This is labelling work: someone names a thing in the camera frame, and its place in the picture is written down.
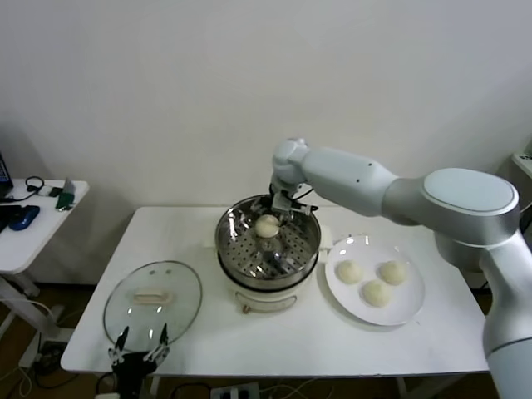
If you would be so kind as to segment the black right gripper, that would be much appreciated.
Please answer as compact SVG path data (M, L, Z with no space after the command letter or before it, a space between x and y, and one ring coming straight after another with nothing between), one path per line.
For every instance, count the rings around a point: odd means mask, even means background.
M269 185L270 206L269 209L272 214L278 217L279 226L283 227L291 224L294 220L293 210L295 200L289 195L289 192L282 190L279 187ZM260 216L268 214L268 198L254 199L249 206L249 211L252 219L258 219Z

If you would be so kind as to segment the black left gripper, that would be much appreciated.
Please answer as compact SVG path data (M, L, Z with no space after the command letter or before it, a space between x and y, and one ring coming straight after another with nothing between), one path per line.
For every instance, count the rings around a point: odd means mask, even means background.
M114 347L108 350L111 370L116 376L116 392L121 399L139 398L145 378L163 362L169 351L167 324L164 324L158 346L149 352L123 353L129 327L118 336Z

